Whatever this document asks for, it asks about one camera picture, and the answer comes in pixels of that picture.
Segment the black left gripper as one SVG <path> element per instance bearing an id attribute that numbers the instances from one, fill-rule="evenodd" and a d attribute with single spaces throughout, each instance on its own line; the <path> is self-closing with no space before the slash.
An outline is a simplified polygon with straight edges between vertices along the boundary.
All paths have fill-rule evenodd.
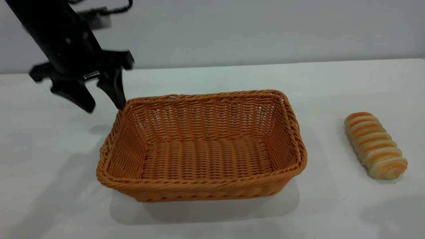
<path id="1" fill-rule="evenodd" d="M 130 51 L 103 50 L 87 23 L 68 28 L 42 28 L 30 34 L 48 60 L 30 70 L 29 75 L 35 82 L 53 77 L 79 78 L 100 71 L 97 87 L 108 95 L 118 110 L 125 107 L 123 69 L 133 68 L 134 58 Z M 94 111 L 95 100 L 83 83 L 53 81 L 50 91 L 89 114 Z"/>

